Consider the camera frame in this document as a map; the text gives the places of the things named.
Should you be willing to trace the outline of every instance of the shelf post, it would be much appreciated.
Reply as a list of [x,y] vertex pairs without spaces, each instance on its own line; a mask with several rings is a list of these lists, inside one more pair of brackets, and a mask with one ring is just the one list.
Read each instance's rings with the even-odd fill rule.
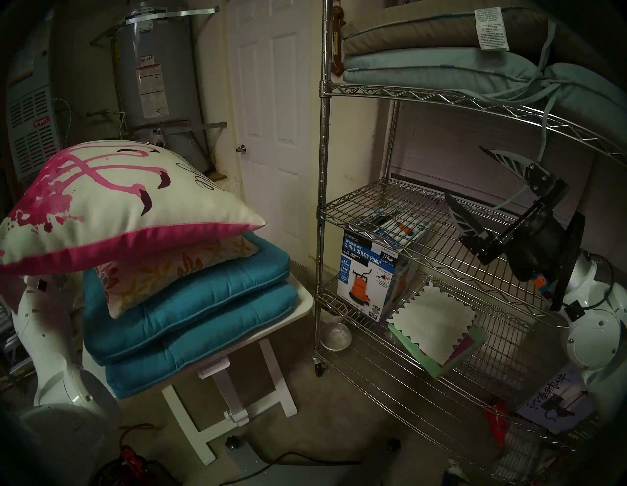
[[322,292],[322,270],[324,267],[324,220],[322,219],[322,210],[327,203],[327,166],[329,163],[329,114],[331,97],[325,93],[325,83],[331,81],[329,65],[331,59],[331,42],[329,37],[332,8],[333,1],[324,0],[322,5],[322,79],[320,81],[320,153],[318,166],[318,205],[316,209],[318,232],[315,274],[316,299],[314,301],[315,339],[313,342],[313,362],[316,364],[320,363],[320,358],[317,355],[320,304],[317,297]]
[[396,135],[396,122],[398,121],[398,113],[401,108],[399,100],[392,100],[392,117],[390,118],[389,131],[387,133],[386,142],[386,160],[383,165],[383,178],[390,177],[390,162],[392,161],[392,151],[394,150],[394,137]]

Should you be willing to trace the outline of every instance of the light blue cushion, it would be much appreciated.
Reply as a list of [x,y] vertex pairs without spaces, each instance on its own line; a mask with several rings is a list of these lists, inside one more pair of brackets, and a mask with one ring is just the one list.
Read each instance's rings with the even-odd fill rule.
[[602,76],[574,64],[558,63],[544,77],[561,88],[553,112],[627,148],[627,94]]
[[95,270],[85,271],[83,341],[94,361],[101,366],[118,361],[168,332],[209,316],[235,298],[289,276],[287,253],[253,233],[244,236],[259,249],[253,256],[181,278],[117,319],[109,315]]
[[240,297],[200,324],[171,332],[139,353],[107,365],[107,383],[118,398],[135,395],[283,317],[293,309],[297,295],[289,283],[281,282]]
[[489,94],[524,88],[536,72],[511,52],[472,47],[398,49],[346,56],[344,81],[355,84],[463,89]]

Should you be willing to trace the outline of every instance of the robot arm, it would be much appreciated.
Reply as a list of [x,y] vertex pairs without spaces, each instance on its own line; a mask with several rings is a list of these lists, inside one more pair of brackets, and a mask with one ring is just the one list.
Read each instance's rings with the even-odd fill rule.
[[[608,396],[607,386],[599,384],[608,379],[614,383],[618,376],[627,379],[627,359],[619,352],[621,328],[627,323],[627,293],[614,282],[613,269],[605,258],[581,248],[584,216],[575,213],[566,229],[553,217],[553,208],[568,190],[562,179],[516,154],[483,147],[482,150],[523,179],[538,199],[498,234],[484,228],[469,210],[447,194],[451,217],[461,233],[460,241],[484,265],[504,253],[512,273],[521,282],[532,280],[551,302],[551,310],[566,319],[566,353],[581,370],[599,411],[603,415],[606,410],[605,416],[610,418],[627,394],[627,385],[620,386],[619,393],[612,390]],[[609,266],[609,284],[595,280],[595,259]]]
[[0,292],[37,372],[33,407],[21,421],[60,484],[87,484],[105,435],[119,420],[117,402],[81,366],[70,315],[50,277],[0,275]]

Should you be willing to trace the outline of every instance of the water heater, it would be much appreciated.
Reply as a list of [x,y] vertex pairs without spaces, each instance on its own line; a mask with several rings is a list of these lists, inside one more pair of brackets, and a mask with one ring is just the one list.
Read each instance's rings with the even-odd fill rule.
[[[180,0],[131,5],[127,24],[113,35],[113,62],[131,138],[172,150],[204,172],[212,163],[198,130],[202,117],[186,11]],[[133,22],[146,17],[155,18]]]

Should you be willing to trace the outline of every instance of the throw pillow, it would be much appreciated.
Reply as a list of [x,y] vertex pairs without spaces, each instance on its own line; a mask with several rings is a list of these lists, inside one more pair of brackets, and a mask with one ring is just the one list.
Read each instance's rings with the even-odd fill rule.
[[179,278],[255,253],[257,247],[250,241],[233,236],[162,250],[136,260],[111,261],[97,266],[96,272],[105,288],[109,314],[117,319]]
[[100,140],[52,157],[0,227],[0,272],[71,273],[265,221],[179,155]]

